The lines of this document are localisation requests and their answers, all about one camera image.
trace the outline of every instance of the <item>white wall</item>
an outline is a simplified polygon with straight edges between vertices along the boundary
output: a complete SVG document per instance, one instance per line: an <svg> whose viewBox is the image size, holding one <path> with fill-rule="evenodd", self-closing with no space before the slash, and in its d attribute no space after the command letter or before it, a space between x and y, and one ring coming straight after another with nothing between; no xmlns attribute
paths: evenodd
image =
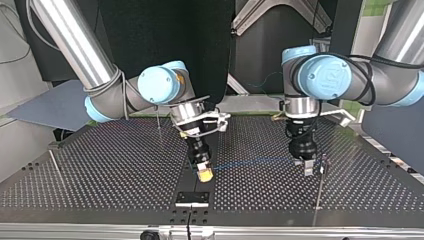
<svg viewBox="0 0 424 240"><path fill-rule="evenodd" d="M14 7L13 0L0 0ZM1 7L0 12L0 182L28 162L42 155L54 140L52 129L7 118L6 114L19 104L48 90L41 79L32 54L22 60L29 45L22 34L19 20Z"/></svg>

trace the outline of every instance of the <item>metal rod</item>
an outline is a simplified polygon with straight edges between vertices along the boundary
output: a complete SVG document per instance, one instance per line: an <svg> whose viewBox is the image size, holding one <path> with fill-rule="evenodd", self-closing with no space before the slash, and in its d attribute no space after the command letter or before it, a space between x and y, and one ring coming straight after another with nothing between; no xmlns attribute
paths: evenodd
<svg viewBox="0 0 424 240"><path fill-rule="evenodd" d="M116 67L74 0L33 0L33 8L85 88L112 80Z"/></svg>
<svg viewBox="0 0 424 240"><path fill-rule="evenodd" d="M396 62L424 63L424 1L394 3L384 36L376 55Z"/></svg>

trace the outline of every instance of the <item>aluminum frame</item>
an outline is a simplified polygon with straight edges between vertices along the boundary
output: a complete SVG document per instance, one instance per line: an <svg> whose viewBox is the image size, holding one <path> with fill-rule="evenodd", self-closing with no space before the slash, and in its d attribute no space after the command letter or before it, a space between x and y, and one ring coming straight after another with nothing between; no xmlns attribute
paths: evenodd
<svg viewBox="0 0 424 240"><path fill-rule="evenodd" d="M269 9L287 5L294 8L306 21L313 24L315 5L318 0L250 0L239 12L232 23L233 33L241 36L250 26L252 26ZM316 14L315 29L319 32L325 32L332 23L331 19L325 13L321 5Z"/></svg>

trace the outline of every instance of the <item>gray panel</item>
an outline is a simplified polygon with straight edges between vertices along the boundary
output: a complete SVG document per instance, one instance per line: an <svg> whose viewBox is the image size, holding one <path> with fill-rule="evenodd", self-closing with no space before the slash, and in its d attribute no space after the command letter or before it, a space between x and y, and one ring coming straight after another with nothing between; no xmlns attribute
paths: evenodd
<svg viewBox="0 0 424 240"><path fill-rule="evenodd" d="M161 134L143 118L73 135L56 152L61 171L37 160L0 184L0 222L423 228L424 186L328 120L316 136L331 164L318 211L319 178L289 160L284 122L232 117L226 133L207 137L214 180L195 185L184 141L161 121ZM210 192L209 207L175 208L191 190Z"/></svg>
<svg viewBox="0 0 424 240"><path fill-rule="evenodd" d="M365 112L363 130L393 154L424 174L424 99L403 108L378 107Z"/></svg>
<svg viewBox="0 0 424 240"><path fill-rule="evenodd" d="M7 113L11 118L54 128L77 131L90 117L85 107L80 81L63 83Z"/></svg>
<svg viewBox="0 0 424 240"><path fill-rule="evenodd" d="M154 223L157 220L150 214L160 214L160 222L167 224L187 147L170 120L162 121L160 133L154 118L91 128L55 153L60 171L52 160L36 162L20 173L18 181L6 182L0 212L41 211L42 216L27 221L78 219L75 223L89 221L81 219L90 213L95 218L109 212L111 222L120 221L113 219L113 212L127 218L122 221L132 221L131 215L137 214L137 223ZM66 218L66 212L83 213Z"/></svg>
<svg viewBox="0 0 424 240"><path fill-rule="evenodd" d="M319 178L304 177L290 160L284 127L270 117L231 118L208 186L213 204L199 218L208 225L422 227L424 186L351 129L324 119L316 141L330 172L315 211Z"/></svg>

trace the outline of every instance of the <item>black cable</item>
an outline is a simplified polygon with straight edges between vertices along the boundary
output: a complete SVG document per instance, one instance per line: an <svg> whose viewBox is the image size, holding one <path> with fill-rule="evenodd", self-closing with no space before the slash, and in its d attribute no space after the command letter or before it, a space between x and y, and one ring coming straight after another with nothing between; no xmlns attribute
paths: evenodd
<svg viewBox="0 0 424 240"><path fill-rule="evenodd" d="M337 54L337 53L330 53L330 52L322 52L322 53L315 53L315 54L309 55L309 56L303 58L299 63L297 63L295 65L295 67L293 68L293 71L290 74L290 81L291 81L291 84L292 84L293 88L299 94L304 95L304 93L302 91L300 91L297 88L296 84L295 84L295 76L296 76L296 74L298 74L300 67L304 63L306 63L308 60L310 60L310 59L312 59L314 57L317 57L317 56L334 56L334 57L338 57L338 58L343 59L346 62L350 63L351 65L355 66L362 73L362 75L367 79L367 84L365 85L365 88L367 89L366 92L368 92L368 89L371 91L371 100L368 103L361 103L361 104L364 105L364 106L371 106L371 105L373 105L375 103L375 100L376 100L376 91L375 91L374 83L372 82L372 78L371 78L371 75L372 74L371 73L368 73L367 71L365 71L364 68L361 67L361 65L359 65L359 63L353 61L352 59L350 59L350 58L348 58L346 56Z"/></svg>
<svg viewBox="0 0 424 240"><path fill-rule="evenodd" d="M96 34L97 24L99 23L99 15L100 15L100 0L97 0L97 10L96 10L96 21L94 22L93 32Z"/></svg>
<svg viewBox="0 0 424 240"><path fill-rule="evenodd" d="M191 240L190 221L191 221L191 209L190 209L190 214L188 215L188 221L187 221L187 226L186 226L186 228L187 228L187 239L188 240Z"/></svg>
<svg viewBox="0 0 424 240"><path fill-rule="evenodd" d="M0 64L13 63L13 62L20 61L20 60L26 58L29 55L30 52L31 52L31 48L28 47L27 52L22 57L19 57L19 58L13 59L13 60L8 60L8 61L0 62Z"/></svg>
<svg viewBox="0 0 424 240"><path fill-rule="evenodd" d="M382 58L380 56L368 57L368 56L363 56L363 55L349 55L348 57L365 59L365 60L378 62L378 63L382 63L382 64L386 64L386 65L398 67L398 68L405 68L405 69L421 69L421 68L424 68L424 65L414 65L414 64L409 64L409 63L395 62L395 61L392 61L392 60L389 60L389 59Z"/></svg>
<svg viewBox="0 0 424 240"><path fill-rule="evenodd" d="M318 8L319 8L319 0L317 0L317 3L315 4L314 17L312 19L312 37L311 37L312 42L311 42L311 44L314 43L314 39L315 39L315 21L317 19Z"/></svg>

